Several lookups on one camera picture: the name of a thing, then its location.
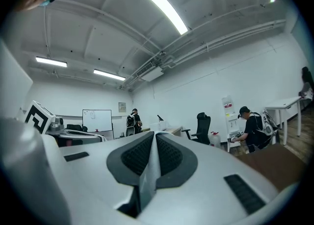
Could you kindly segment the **whiteboard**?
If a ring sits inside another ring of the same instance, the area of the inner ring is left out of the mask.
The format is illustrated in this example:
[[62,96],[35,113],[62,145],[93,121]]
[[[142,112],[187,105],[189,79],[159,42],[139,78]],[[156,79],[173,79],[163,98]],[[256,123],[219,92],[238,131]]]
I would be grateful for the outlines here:
[[87,131],[104,136],[107,140],[114,140],[112,111],[100,109],[83,109],[82,125]]

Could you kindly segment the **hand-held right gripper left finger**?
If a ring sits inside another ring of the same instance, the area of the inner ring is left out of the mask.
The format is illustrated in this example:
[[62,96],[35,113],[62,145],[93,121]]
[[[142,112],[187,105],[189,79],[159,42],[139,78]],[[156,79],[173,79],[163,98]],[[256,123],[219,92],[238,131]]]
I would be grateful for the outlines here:
[[154,225],[127,212],[139,211],[139,176],[121,160],[121,154],[153,140],[144,132],[117,140],[58,147],[42,135],[53,177],[67,203],[70,225]]

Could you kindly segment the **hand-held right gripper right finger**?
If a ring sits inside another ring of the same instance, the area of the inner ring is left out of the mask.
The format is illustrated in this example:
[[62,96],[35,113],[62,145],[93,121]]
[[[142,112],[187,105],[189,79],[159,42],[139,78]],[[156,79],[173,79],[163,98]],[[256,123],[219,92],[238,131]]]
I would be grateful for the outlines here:
[[161,177],[138,219],[148,225],[259,225],[274,212],[278,190],[229,153],[158,134]]

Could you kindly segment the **brown table with white legs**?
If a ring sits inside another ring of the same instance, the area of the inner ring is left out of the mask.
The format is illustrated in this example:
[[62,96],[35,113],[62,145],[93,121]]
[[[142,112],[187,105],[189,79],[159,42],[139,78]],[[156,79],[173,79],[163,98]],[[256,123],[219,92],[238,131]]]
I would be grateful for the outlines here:
[[306,169],[300,158],[280,144],[239,155],[237,159],[262,174],[278,191],[299,182]]

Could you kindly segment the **white desk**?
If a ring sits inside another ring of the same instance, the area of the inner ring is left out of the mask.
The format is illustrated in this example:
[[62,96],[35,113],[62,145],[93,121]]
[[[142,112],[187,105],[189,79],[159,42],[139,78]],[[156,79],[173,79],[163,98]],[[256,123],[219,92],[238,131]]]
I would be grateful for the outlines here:
[[275,110],[279,117],[279,128],[283,131],[283,145],[287,144],[288,140],[288,118],[284,115],[284,111],[291,108],[293,105],[296,104],[297,106],[297,136],[301,135],[301,101],[302,97],[292,97],[287,99],[281,99],[274,101],[265,107],[265,110]]

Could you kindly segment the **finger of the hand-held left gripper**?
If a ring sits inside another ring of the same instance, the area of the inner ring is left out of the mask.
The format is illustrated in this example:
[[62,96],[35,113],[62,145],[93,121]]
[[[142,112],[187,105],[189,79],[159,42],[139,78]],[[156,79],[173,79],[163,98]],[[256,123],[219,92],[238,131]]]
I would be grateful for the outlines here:
[[63,139],[99,139],[100,141],[107,141],[105,137],[99,134],[88,133],[83,131],[76,131],[76,130],[63,130],[60,134],[57,135],[59,138]]

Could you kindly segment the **table with checkered cloth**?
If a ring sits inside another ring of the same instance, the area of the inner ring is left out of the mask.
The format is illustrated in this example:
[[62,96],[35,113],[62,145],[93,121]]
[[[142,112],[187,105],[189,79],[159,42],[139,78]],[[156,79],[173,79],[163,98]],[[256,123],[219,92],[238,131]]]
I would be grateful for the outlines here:
[[[181,130],[182,130],[182,127],[171,127],[171,128],[165,129],[164,131],[169,132],[175,136],[181,137]],[[142,132],[147,132],[147,131],[151,131],[151,129],[150,128],[142,129]]]

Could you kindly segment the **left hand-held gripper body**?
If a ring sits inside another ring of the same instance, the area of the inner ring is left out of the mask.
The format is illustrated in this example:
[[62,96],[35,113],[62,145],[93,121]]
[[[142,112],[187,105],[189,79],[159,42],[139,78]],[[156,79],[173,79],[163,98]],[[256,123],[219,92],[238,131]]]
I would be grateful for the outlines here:
[[53,114],[41,103],[32,101],[25,117],[25,123],[41,134],[59,134],[64,130],[63,118]]

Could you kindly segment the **black office chair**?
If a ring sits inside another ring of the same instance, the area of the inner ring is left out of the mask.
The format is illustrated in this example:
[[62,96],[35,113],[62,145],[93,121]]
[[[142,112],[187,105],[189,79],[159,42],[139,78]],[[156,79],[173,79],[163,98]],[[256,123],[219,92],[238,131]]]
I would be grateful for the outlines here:
[[209,133],[210,123],[211,123],[211,117],[207,116],[204,112],[201,112],[197,115],[196,133],[190,135],[189,134],[190,129],[183,129],[181,130],[181,132],[185,132],[189,140],[192,140],[201,144],[209,145],[210,140],[209,140],[208,133]]

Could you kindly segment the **clear water jug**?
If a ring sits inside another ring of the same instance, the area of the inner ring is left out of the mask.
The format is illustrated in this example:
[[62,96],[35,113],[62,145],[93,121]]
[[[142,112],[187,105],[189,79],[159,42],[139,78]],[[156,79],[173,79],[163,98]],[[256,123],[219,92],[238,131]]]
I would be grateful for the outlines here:
[[221,148],[221,137],[218,132],[212,131],[209,136],[210,145],[216,148]]

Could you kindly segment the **white water dispenser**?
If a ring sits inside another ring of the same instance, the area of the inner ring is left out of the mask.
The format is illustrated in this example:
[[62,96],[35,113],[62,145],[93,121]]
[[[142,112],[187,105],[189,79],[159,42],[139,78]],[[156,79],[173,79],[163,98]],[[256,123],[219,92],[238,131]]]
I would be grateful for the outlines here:
[[231,96],[227,95],[222,98],[222,104],[227,127],[227,152],[230,152],[231,148],[240,147],[240,142],[231,142],[233,139],[240,136],[240,127],[237,123],[237,113]]

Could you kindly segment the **ceiling air conditioner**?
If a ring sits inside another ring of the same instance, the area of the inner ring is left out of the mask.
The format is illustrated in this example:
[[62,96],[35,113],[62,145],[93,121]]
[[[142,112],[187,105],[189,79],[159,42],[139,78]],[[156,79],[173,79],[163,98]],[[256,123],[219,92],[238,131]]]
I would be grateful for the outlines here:
[[155,66],[152,62],[148,63],[136,73],[137,77],[148,82],[151,82],[162,75],[164,75],[162,68]]

